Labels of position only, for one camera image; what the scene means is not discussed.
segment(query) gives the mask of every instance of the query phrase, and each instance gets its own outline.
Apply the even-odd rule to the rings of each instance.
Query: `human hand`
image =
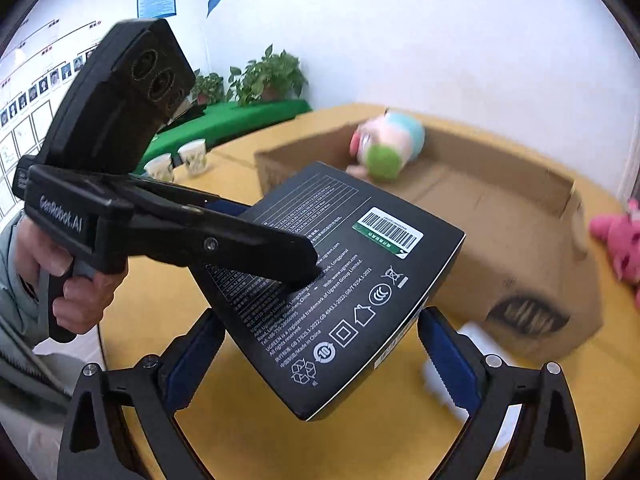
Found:
[[[23,217],[17,227],[14,267],[22,279],[38,290],[40,268],[52,276],[62,276],[73,258],[57,245],[30,218]],[[113,294],[127,275],[96,272],[93,279],[74,276],[63,285],[62,298],[53,301],[53,315],[58,324],[75,334],[85,334],[97,325]]]

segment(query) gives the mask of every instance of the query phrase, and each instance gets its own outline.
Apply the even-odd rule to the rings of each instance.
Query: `yellow table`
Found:
[[[384,111],[348,105],[299,116],[224,144],[209,153],[212,169],[179,184],[253,204],[260,199],[254,152],[270,149],[346,122]],[[421,117],[461,136],[513,150],[575,179],[589,219],[619,212],[603,189],[520,145],[465,125]],[[618,284],[602,247],[596,255],[604,304],[604,327],[561,365],[580,419],[588,479],[601,479],[640,425],[640,316],[632,293]],[[110,369],[130,367],[148,353],[160,354],[187,332],[207,308],[186,269],[146,258],[130,260],[129,276],[101,323]],[[300,422],[226,338],[190,407],[177,420],[194,450],[218,480],[358,480],[428,478],[460,430],[460,424],[422,387],[425,361],[415,329],[349,399],[321,422]],[[155,478],[162,478],[131,410],[133,437]],[[502,454],[492,454],[481,478],[493,478]]]

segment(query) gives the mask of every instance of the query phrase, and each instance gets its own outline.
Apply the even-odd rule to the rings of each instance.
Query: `camera lens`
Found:
[[[149,99],[152,101],[160,100],[174,84],[174,77],[174,71],[171,68],[162,70],[162,72],[159,73],[151,82],[151,86],[149,87]]]
[[[171,109],[183,99],[184,99],[184,90],[182,88],[177,89],[173,94],[171,94],[171,97],[169,97],[169,102],[167,103],[166,107]]]
[[[131,75],[133,76],[133,79],[144,79],[146,76],[151,74],[151,71],[156,66],[157,60],[158,53],[155,50],[145,50],[131,68]]]

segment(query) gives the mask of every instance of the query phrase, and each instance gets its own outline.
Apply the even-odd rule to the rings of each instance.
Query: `paper cup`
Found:
[[[145,164],[145,171],[151,178],[162,180],[163,182],[174,181],[174,164],[171,160],[171,153],[163,153],[162,155],[152,158]]]
[[[201,174],[207,169],[207,147],[204,139],[187,142],[178,148],[178,154],[190,175]]]

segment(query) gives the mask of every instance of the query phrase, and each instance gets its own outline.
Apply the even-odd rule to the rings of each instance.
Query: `open cardboard box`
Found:
[[[316,160],[338,170],[354,164],[349,144],[356,127],[256,153],[262,191]],[[568,354],[602,325],[598,274],[574,183],[450,132],[427,128],[427,136],[420,157],[397,180],[374,184],[466,232],[431,304],[479,323],[535,362]]]

